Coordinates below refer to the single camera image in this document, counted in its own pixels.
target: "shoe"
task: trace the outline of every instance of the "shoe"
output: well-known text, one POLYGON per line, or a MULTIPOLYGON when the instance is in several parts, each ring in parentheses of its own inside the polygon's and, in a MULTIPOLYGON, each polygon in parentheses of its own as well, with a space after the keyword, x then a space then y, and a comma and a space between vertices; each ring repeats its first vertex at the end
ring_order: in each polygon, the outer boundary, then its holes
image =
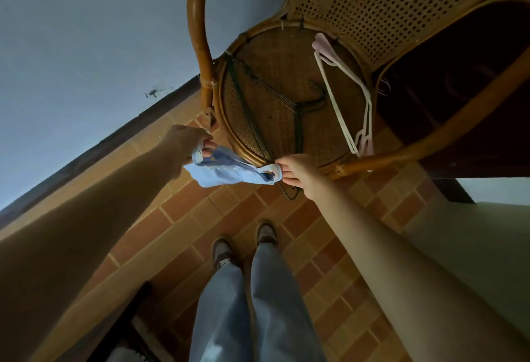
POLYGON ((256 247, 262 243, 271 243, 278 247, 278 235, 272 223, 268 221, 258 227, 258 233, 256 234, 256 247))
POLYGON ((227 263, 236 265, 236 253, 234 247, 230 244, 227 237, 217 238, 211 246, 211 258, 214 261, 214 267, 219 270, 227 263))

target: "forearm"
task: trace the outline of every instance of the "forearm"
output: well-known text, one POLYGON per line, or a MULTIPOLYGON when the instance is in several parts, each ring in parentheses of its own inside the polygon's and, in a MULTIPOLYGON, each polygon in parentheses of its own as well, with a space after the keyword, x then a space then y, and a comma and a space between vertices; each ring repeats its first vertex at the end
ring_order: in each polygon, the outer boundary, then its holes
POLYGON ((527 342, 475 294, 336 184, 317 185, 315 203, 414 360, 528 360, 527 342))
POLYGON ((9 357, 29 356, 171 179, 165 158, 159 148, 137 157, 0 242, 0 312, 9 328, 3 335, 9 357))

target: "dark green wire hanger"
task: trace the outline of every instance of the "dark green wire hanger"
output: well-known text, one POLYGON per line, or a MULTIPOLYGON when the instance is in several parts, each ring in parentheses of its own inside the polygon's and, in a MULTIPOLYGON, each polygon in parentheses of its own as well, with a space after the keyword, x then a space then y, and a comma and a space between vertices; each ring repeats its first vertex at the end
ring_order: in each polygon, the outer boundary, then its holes
MULTIPOLYGON (((243 113, 245 115, 245 118, 247 119, 248 126, 250 127, 250 131, 252 132, 252 137, 254 137, 254 140, 256 144, 258 145, 261 155, 263 158, 269 162, 273 163, 275 161, 275 155, 272 153, 272 150, 269 148, 267 143, 265 143, 265 139, 263 138, 263 134, 261 130, 259 129, 258 125, 256 124, 255 118, 252 114, 252 111, 250 110, 250 107, 248 106, 247 100, 245 99, 245 96, 243 95, 243 90, 241 89, 241 85, 239 84, 239 80, 237 79, 237 74, 235 71, 235 64, 241 64, 243 67, 243 70, 245 74, 256 84, 260 84, 264 86, 269 92, 273 93, 277 100, 279 100, 282 104, 284 104, 290 111, 294 113, 294 129, 295 129, 295 154, 300 154, 304 151, 304 127, 302 124, 302 117, 305 114, 320 111, 322 108, 326 106, 327 103, 327 91, 316 84, 314 81, 309 80, 309 84, 316 88, 320 92, 320 97, 310 100, 310 101, 299 101, 299 102, 293 102, 289 98, 287 98, 285 95, 283 95, 280 91, 276 90, 274 87, 272 87, 270 84, 265 82, 262 78, 256 76, 253 72, 250 66, 248 66, 245 62, 243 62, 241 59, 236 58, 235 56, 229 54, 228 52, 225 52, 224 54, 225 60, 226 60, 226 67, 230 74, 230 77, 232 78, 232 83, 234 84, 234 88, 237 94, 237 97, 239 98, 243 113)), ((283 186, 279 184, 282 188, 283 193, 289 200, 294 200, 298 193, 301 191, 299 187, 296 188, 296 193, 293 197, 290 197, 283 186)))

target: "jeans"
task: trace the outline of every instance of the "jeans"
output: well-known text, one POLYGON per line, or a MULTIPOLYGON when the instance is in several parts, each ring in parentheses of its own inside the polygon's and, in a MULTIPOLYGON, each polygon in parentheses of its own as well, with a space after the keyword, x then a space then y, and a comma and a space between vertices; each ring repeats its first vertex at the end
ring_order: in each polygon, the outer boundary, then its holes
POLYGON ((252 262, 251 296, 256 345, 242 271, 223 265, 201 294, 191 338, 190 362, 325 362, 320 340, 287 264, 269 243, 252 262))

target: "person's left hand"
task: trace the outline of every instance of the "person's left hand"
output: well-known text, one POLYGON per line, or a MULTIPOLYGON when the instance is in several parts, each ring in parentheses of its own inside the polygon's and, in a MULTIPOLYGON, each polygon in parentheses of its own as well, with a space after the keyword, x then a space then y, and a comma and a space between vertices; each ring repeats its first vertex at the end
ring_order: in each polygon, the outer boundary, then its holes
POLYGON ((182 165, 191 162, 191 155, 202 142, 203 157, 211 157, 212 150, 217 148, 213 141, 213 136, 204 129, 192 128, 183 125, 173 125, 169 128, 157 148, 168 157, 171 165, 174 166, 174 176, 179 176, 182 165))

